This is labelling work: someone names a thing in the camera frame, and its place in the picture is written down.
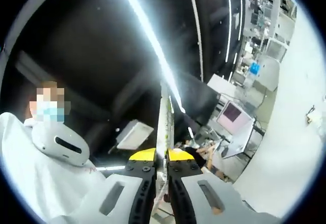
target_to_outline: black frame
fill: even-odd
[[[316,4],[319,0],[300,0],[302,5],[306,8],[308,13],[311,16],[311,21],[315,23],[316,27],[320,33],[320,41],[324,43],[326,42],[325,34],[326,34],[326,15],[322,12],[322,9],[318,4]],[[10,18],[14,19],[19,9],[17,10],[17,6],[20,6],[24,3],[25,0],[2,0],[2,12],[9,13]],[[0,32],[0,40],[3,43],[4,35],[6,34],[10,24],[12,21],[6,21],[3,23],[2,31]],[[312,182],[310,191],[303,195],[302,201],[296,207],[296,209],[290,213],[289,218],[287,219],[287,223],[300,223],[303,221],[309,220],[310,222],[319,221],[323,218],[323,201],[325,195],[325,173],[326,173],[326,164],[325,158],[323,162],[321,162],[321,167]],[[29,208],[26,206],[22,206],[21,202],[16,198],[14,193],[12,192],[11,187],[8,185],[7,180],[4,175],[1,174],[1,200],[3,206],[3,222],[24,222],[24,223],[34,223],[34,219],[28,214]]]

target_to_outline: face mask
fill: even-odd
[[[44,101],[43,95],[38,94],[36,100],[36,114],[32,116],[36,121],[64,122],[64,103],[57,101]]]

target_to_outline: monitor screen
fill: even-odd
[[[233,102],[228,102],[220,113],[217,122],[230,134],[234,135],[252,118]]]

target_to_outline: led light strip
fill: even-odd
[[[144,10],[142,9],[138,0],[128,0],[128,2],[131,5],[134,12],[136,13],[138,20],[139,20],[141,26],[143,27],[143,31],[145,32],[148,40],[150,41],[150,43],[155,51],[155,54],[158,57],[158,61],[159,61],[159,64],[161,65],[163,75],[164,75],[166,82],[168,83],[173,95],[175,96],[175,99],[178,103],[178,106],[179,106],[181,112],[185,114],[185,109],[182,107],[181,97],[178,92],[177,86],[175,84],[175,80],[174,80],[172,71],[169,67],[169,64],[168,64],[168,62],[165,58],[165,55],[163,53],[162,47],[160,46],[160,44],[156,38],[156,35],[152,29],[152,26],[146,16]]]
[[[198,16],[196,0],[192,0],[192,4],[193,4],[193,9],[194,9],[195,22],[196,22],[196,28],[197,28],[197,36],[198,36],[198,45],[199,45],[200,79],[201,79],[201,81],[204,81],[202,36],[201,36],[201,32],[200,32],[199,16]]]
[[[231,77],[232,77],[232,74],[233,74],[233,72],[230,73],[230,76],[229,76],[228,82],[230,82]]]
[[[189,131],[190,137],[194,138],[193,130],[190,127],[188,127],[188,131]]]
[[[235,64],[236,62],[236,58],[238,57],[238,53],[236,52],[235,55],[234,55],[234,60],[233,60],[233,64]]]
[[[114,171],[114,170],[123,170],[125,168],[124,165],[122,166],[110,166],[110,167],[97,167],[98,171]]]
[[[172,100],[171,100],[171,96],[169,95],[169,101],[171,104],[171,112],[174,114],[174,109],[173,109],[173,105],[172,105]]]
[[[242,11],[243,11],[243,2],[242,2],[242,0],[240,0],[240,29],[239,29],[239,37],[238,37],[238,41],[240,41],[240,37],[241,37],[241,29],[242,29]]]
[[[232,25],[232,8],[231,8],[231,0],[229,0],[229,37],[228,37],[228,46],[226,48],[225,63],[227,63],[229,59],[230,42],[231,42],[231,25]]]

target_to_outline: white wall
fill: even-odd
[[[294,21],[283,13],[277,20],[276,33],[283,37],[286,41],[290,41],[293,35]]]
[[[254,29],[255,26],[251,24],[251,14],[254,12],[253,10],[250,9],[250,0],[245,0],[244,1],[244,7],[245,7],[245,17],[244,17],[244,26],[243,26],[243,35],[245,37],[254,37],[255,33],[251,31],[250,29]]]
[[[305,114],[326,93],[322,48],[298,8],[290,48],[284,57],[274,110],[265,137],[234,183],[257,211],[283,217],[310,184],[322,156],[322,142]]]

